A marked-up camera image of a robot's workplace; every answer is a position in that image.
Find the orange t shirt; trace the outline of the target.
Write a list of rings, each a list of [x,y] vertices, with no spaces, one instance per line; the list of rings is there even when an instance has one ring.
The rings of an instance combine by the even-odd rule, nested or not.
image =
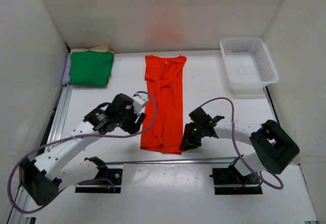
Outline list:
[[[155,102],[145,108],[143,127],[150,125],[157,106],[157,117],[141,135],[140,148],[164,154],[181,154],[183,138],[183,67],[187,58],[146,56],[145,81],[147,92]]]

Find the purple t shirt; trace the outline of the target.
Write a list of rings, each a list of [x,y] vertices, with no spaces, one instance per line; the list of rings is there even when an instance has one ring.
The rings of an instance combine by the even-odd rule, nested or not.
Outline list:
[[[68,85],[70,83],[70,75],[69,75],[70,68],[71,68],[71,53],[68,53],[67,60],[66,60],[66,67],[62,78],[63,86]]]

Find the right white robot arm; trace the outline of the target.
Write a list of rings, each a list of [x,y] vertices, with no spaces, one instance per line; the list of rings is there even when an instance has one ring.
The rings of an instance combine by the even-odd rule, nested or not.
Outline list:
[[[185,125],[179,150],[187,151],[200,147],[204,137],[235,139],[236,142],[250,145],[255,152],[244,155],[245,162],[237,159],[231,164],[231,168],[242,176],[251,173],[246,164],[255,172],[267,170],[279,175],[300,152],[298,145],[273,120],[267,120],[261,125],[235,126],[231,121],[221,123],[220,120],[225,118],[223,116],[212,118],[201,107],[193,110],[189,117],[192,121]]]

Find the green t shirt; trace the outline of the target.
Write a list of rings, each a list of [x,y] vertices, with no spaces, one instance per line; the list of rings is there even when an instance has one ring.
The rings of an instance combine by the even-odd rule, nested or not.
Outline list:
[[[73,52],[69,71],[70,84],[106,87],[112,74],[114,56],[111,52]]]

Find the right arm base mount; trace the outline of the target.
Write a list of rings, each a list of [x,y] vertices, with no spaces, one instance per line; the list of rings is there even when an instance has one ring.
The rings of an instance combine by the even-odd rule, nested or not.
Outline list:
[[[242,176],[226,163],[213,163],[210,177],[213,179],[215,195],[261,195],[260,180],[253,174]]]

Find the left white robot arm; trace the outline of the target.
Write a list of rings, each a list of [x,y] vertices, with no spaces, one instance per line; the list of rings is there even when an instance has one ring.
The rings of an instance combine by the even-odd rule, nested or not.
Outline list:
[[[116,128],[128,136],[137,135],[146,118],[142,109],[148,102],[145,92],[137,92],[132,97],[120,93],[112,102],[98,105],[84,116],[68,138],[34,159],[25,157],[19,163],[23,188],[38,206],[45,206],[66,187],[103,177],[106,164],[98,157],[87,157],[76,164],[71,164],[71,160],[101,137],[110,136]]]

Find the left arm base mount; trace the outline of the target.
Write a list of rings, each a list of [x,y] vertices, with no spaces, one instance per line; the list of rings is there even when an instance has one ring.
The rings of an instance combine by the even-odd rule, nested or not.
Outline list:
[[[112,168],[98,157],[85,158],[94,163],[98,173],[94,179],[84,181],[75,187],[75,193],[121,193],[123,167]]]

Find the beige t shirt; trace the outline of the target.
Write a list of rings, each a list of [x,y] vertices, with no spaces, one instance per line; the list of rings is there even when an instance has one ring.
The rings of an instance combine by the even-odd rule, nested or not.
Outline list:
[[[74,52],[86,52],[86,51],[93,51],[93,52],[110,52],[110,46],[108,44],[99,45],[93,48],[74,48],[71,49],[70,53]]]

